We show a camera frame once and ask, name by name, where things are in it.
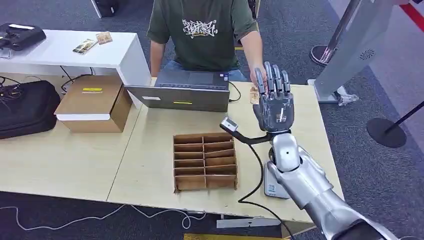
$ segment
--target laptop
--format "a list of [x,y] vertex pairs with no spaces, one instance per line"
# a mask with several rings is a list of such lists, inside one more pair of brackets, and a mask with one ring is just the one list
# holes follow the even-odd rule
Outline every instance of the laptop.
[[125,86],[148,108],[227,112],[228,72],[163,70],[154,86]]

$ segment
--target cardboard box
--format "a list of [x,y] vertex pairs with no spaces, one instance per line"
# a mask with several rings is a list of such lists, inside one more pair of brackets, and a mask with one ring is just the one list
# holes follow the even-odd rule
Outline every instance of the cardboard box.
[[82,76],[54,114],[75,133],[122,133],[132,103],[118,76]]

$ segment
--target person's hand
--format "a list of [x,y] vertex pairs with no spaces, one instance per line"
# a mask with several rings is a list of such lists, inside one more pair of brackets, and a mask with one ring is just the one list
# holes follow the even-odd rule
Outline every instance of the person's hand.
[[261,64],[259,66],[255,66],[253,67],[253,69],[250,70],[250,80],[252,81],[252,83],[254,83],[256,87],[258,87],[258,80],[256,79],[255,68],[260,69],[260,72],[262,73],[263,85],[265,86],[265,89],[267,89],[268,88],[267,71],[265,70],[264,65]]

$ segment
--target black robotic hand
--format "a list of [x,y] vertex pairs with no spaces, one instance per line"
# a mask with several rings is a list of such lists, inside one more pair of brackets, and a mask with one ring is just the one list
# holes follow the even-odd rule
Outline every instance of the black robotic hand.
[[265,62],[268,91],[262,80],[261,70],[255,69],[258,79],[259,104],[253,105],[253,112],[259,121],[262,131],[269,133],[284,132],[290,129],[295,120],[293,94],[290,92],[290,82],[286,71],[281,71],[277,65]]

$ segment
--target jeans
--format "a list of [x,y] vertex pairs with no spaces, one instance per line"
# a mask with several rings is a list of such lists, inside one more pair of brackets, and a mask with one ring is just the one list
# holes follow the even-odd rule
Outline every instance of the jeans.
[[[169,61],[163,69],[184,70],[183,66],[174,60]],[[229,71],[228,80],[235,81],[235,82],[247,82],[247,78],[243,75],[242,71],[240,71],[239,69]]]

